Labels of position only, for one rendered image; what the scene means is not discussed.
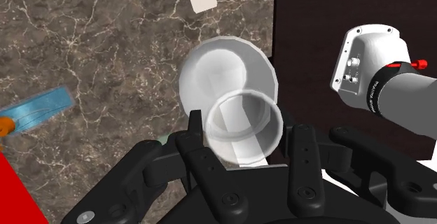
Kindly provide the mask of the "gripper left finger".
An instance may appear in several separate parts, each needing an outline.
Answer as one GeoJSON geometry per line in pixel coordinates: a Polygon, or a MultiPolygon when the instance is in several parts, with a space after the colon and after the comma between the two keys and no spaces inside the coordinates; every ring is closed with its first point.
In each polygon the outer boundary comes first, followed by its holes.
{"type": "Polygon", "coordinates": [[[219,224],[244,224],[249,202],[212,150],[203,145],[202,113],[188,128],[159,141],[137,143],[61,224],[140,224],[151,204],[175,179],[193,179],[219,224]]]}

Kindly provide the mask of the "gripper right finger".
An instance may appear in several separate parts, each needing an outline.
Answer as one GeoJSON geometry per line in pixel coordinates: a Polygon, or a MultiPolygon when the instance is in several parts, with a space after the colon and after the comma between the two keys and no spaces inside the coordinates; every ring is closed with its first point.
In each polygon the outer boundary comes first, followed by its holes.
{"type": "Polygon", "coordinates": [[[281,151],[289,159],[288,206],[298,218],[437,218],[437,172],[352,127],[317,140],[284,114],[281,151]]]}

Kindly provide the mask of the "white cup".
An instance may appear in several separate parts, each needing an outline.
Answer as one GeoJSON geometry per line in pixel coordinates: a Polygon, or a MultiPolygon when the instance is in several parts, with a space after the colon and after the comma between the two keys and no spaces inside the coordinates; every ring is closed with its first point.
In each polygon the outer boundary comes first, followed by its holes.
{"type": "Polygon", "coordinates": [[[279,145],[283,118],[277,104],[255,90],[236,90],[220,97],[204,122],[208,146],[222,160],[258,165],[279,145]]]}

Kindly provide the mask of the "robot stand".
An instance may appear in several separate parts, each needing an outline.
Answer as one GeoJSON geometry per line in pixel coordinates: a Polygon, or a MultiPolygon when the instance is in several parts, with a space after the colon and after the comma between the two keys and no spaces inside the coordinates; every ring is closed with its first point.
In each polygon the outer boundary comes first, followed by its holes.
{"type": "Polygon", "coordinates": [[[345,33],[365,24],[397,28],[410,56],[427,61],[424,74],[437,77],[437,0],[275,0],[272,56],[279,105],[320,132],[351,126],[416,160],[428,160],[432,139],[348,107],[330,88],[345,33]]]}

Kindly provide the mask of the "blue flat rectangular thing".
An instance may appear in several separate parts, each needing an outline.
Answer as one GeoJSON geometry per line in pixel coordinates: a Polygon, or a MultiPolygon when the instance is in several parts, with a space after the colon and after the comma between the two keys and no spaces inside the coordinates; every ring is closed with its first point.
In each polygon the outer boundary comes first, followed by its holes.
{"type": "Polygon", "coordinates": [[[0,108],[0,117],[12,118],[15,130],[7,136],[31,130],[58,113],[71,108],[75,104],[65,86],[53,88],[22,100],[6,108],[0,108]]]}

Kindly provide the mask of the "red flat block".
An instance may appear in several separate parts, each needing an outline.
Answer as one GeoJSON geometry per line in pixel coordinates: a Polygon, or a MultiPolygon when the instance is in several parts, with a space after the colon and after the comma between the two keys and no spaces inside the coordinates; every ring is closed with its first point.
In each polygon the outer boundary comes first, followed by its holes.
{"type": "Polygon", "coordinates": [[[0,224],[48,224],[46,217],[1,152],[0,224]]]}

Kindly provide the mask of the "white bowl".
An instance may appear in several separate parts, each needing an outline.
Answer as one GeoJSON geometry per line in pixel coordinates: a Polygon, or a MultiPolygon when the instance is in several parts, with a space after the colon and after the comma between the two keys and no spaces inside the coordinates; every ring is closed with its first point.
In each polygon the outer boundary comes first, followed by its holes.
{"type": "Polygon", "coordinates": [[[265,53],[236,36],[217,36],[193,48],[179,74],[179,96],[185,113],[203,115],[216,100],[236,90],[255,90],[277,101],[279,83],[265,53]]]}

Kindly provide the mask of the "orange round thing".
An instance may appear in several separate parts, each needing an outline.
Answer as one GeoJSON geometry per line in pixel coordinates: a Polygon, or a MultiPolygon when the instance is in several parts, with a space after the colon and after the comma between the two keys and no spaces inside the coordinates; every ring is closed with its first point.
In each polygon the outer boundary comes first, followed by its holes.
{"type": "Polygon", "coordinates": [[[6,137],[15,130],[15,122],[12,118],[0,117],[0,137],[6,137]]]}

